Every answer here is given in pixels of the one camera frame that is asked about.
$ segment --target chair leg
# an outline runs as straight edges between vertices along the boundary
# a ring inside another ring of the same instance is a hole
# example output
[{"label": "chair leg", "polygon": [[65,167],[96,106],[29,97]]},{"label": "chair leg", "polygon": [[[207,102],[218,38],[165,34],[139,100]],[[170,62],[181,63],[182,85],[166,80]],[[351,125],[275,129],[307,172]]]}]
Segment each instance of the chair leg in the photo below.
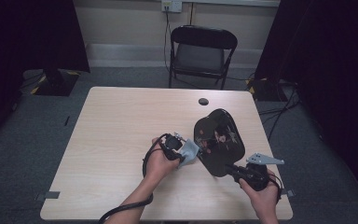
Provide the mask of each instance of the chair leg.
[{"label": "chair leg", "polygon": [[225,88],[225,83],[226,83],[226,78],[223,77],[222,79],[223,79],[223,80],[222,80],[222,87],[220,88],[220,90],[222,90],[222,89]]},{"label": "chair leg", "polygon": [[172,85],[172,69],[170,68],[170,80],[168,82],[168,88],[171,88]]}]

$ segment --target wall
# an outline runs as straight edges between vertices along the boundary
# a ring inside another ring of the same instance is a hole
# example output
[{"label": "wall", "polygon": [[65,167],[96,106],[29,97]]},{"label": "wall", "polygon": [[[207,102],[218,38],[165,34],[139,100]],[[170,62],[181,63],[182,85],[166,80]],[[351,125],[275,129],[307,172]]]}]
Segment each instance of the wall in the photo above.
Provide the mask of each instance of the wall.
[{"label": "wall", "polygon": [[[161,12],[160,1],[74,0],[74,3],[87,44],[164,46],[166,14]],[[183,12],[169,13],[168,18],[171,29],[191,23],[229,30],[239,39],[237,55],[245,50],[255,56],[250,63],[257,63],[276,11],[277,7],[184,2]]]}]

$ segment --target chair seat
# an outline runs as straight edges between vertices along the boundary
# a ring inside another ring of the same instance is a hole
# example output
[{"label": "chair seat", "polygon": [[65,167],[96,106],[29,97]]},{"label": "chair seat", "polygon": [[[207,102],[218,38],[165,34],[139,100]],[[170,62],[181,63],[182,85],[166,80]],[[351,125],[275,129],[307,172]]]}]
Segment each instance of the chair seat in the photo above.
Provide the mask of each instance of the chair seat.
[{"label": "chair seat", "polygon": [[222,75],[224,72],[224,51],[180,44],[173,63],[176,70],[203,72]]}]

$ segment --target handheld controller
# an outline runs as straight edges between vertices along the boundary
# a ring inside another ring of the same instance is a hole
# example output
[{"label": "handheld controller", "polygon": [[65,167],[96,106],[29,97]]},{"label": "handheld controller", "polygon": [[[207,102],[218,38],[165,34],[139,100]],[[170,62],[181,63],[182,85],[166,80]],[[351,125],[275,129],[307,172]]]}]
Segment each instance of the handheld controller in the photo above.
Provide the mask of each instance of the handheld controller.
[{"label": "handheld controller", "polygon": [[185,157],[183,157],[180,153],[177,153],[175,150],[178,150],[183,146],[182,144],[183,138],[178,134],[175,133],[171,135],[170,133],[165,134],[165,142],[158,142],[159,146],[162,148],[165,157],[168,160],[174,161],[179,159],[182,162]]},{"label": "handheld controller", "polygon": [[278,188],[278,203],[282,194],[282,182],[276,175],[272,176],[274,176],[280,182],[280,185],[270,177],[271,174],[269,174],[266,164],[284,164],[284,161],[280,161],[259,153],[255,153],[249,159],[247,159],[247,161],[249,163],[247,163],[245,167],[236,166],[234,164],[226,164],[226,173],[228,175],[232,175],[232,177],[234,177],[234,181],[237,183],[240,183],[240,179],[242,178],[255,191],[265,189],[269,182],[272,182]]},{"label": "handheld controller", "polygon": [[226,164],[226,172],[228,175],[232,175],[237,183],[240,183],[242,178],[255,191],[265,189],[269,183],[269,173],[266,165],[247,163],[246,167],[242,167]]}]

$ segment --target finger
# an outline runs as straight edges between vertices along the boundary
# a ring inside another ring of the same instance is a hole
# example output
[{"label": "finger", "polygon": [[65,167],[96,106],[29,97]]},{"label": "finger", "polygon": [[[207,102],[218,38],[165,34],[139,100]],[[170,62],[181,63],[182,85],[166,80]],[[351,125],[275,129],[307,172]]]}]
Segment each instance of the finger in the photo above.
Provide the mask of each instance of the finger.
[{"label": "finger", "polygon": [[275,180],[275,173],[272,172],[270,169],[267,169],[267,173],[269,175],[269,178],[271,178],[272,180]]},{"label": "finger", "polygon": [[243,189],[243,191],[245,191],[245,193],[250,197],[254,197],[257,193],[254,189],[252,189],[252,187],[244,180],[244,179],[240,179],[240,185],[241,188]]}]

